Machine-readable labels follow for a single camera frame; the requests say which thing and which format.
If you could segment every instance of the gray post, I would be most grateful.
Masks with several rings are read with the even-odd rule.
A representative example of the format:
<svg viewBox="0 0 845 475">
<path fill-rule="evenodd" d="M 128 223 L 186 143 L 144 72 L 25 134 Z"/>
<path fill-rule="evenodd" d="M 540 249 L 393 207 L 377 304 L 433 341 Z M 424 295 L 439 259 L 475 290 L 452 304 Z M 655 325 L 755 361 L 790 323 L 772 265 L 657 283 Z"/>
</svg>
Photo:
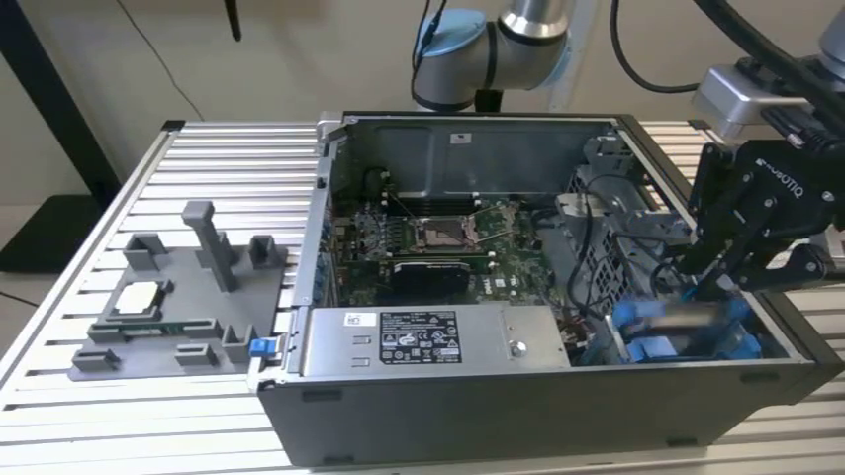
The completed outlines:
<svg viewBox="0 0 845 475">
<path fill-rule="evenodd" d="M 205 253 L 206 264 L 216 280 L 220 292 L 230 292 L 237 287 L 237 281 L 229 267 L 229 249 L 220 241 L 210 217 L 213 205 L 209 201 L 188 201 L 181 210 L 181 220 L 190 226 L 198 239 L 198 246 Z"/>
</svg>

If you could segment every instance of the white wall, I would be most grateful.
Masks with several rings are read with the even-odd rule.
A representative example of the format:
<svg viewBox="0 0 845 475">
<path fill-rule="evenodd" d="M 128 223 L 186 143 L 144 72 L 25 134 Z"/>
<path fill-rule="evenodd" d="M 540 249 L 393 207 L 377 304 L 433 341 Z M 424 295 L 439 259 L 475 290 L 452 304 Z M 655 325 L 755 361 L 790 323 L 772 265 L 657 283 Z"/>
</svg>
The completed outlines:
<svg viewBox="0 0 845 475">
<path fill-rule="evenodd" d="M 221 0 L 124 0 L 181 88 L 209 120 L 312 121 L 322 110 L 409 109 L 409 55 L 423 0 L 240 0 L 244 40 L 230 40 Z M 508 0 L 451 0 L 492 17 Z M 640 90 L 607 38 L 608 0 L 597 2 L 569 94 L 572 112 L 643 119 L 695 115 L 688 95 Z M 840 0 L 732 0 L 792 53 L 814 51 Z M 125 176 L 166 119 L 193 119 L 114 0 L 21 0 L 29 21 L 109 156 Z M 739 51 L 691 0 L 624 0 L 623 45 L 641 74 L 695 80 Z M 79 191 L 55 141 L 0 65 L 0 204 Z M 541 111 L 547 91 L 508 93 L 505 110 Z M 10 163 L 22 164 L 11 176 Z"/>
<path fill-rule="evenodd" d="M 699 116 L 691 94 L 653 94 L 628 79 L 609 46 L 609 0 L 599 1 L 585 54 L 571 94 L 557 105 L 573 112 L 624 112 L 640 119 Z M 790 54 L 818 52 L 816 39 L 842 0 L 731 0 L 751 24 Z M 691 0 L 623 0 L 619 9 L 621 47 L 635 70 L 651 82 L 686 84 L 715 63 L 744 56 Z"/>
<path fill-rule="evenodd" d="M 0 56 L 0 205 L 85 192 L 58 142 Z"/>
<path fill-rule="evenodd" d="M 22 1 L 118 172 L 165 119 L 194 119 L 113 0 Z M 313 121 L 322 110 L 412 109 L 411 48 L 423 1 L 240 0 L 242 42 L 221 0 L 124 0 L 208 120 Z M 507 0 L 453 0 L 489 16 Z M 544 110 L 547 91 L 507 98 Z"/>
</svg>

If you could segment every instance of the power supply label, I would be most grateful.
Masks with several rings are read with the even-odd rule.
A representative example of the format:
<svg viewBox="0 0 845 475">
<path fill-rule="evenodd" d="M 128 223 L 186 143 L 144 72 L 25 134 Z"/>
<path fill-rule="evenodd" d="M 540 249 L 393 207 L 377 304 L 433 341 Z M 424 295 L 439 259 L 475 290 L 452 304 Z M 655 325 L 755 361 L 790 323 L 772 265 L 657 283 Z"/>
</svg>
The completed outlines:
<svg viewBox="0 0 845 475">
<path fill-rule="evenodd" d="M 381 312 L 379 339 L 384 364 L 460 362 L 453 312 Z"/>
</svg>

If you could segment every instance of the motherboard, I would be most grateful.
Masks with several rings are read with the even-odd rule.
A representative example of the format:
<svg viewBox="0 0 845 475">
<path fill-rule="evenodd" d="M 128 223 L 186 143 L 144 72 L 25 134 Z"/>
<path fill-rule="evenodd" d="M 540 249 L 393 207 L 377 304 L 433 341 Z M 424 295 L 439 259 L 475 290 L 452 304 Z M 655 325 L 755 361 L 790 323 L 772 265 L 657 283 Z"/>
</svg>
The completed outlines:
<svg viewBox="0 0 845 475">
<path fill-rule="evenodd" d="M 333 219 L 340 307 L 493 301 L 561 307 L 532 211 L 508 197 L 456 201 L 391 197 Z"/>
</svg>

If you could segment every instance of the blue latch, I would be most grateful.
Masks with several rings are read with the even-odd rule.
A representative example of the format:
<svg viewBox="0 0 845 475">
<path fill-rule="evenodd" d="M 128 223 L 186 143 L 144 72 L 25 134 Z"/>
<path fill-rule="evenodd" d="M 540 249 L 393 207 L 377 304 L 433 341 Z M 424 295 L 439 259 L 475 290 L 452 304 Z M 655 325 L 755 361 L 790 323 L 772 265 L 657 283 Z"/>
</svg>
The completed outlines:
<svg viewBox="0 0 845 475">
<path fill-rule="evenodd" d="M 265 358 L 276 354 L 276 339 L 256 338 L 249 342 L 249 357 Z"/>
</svg>

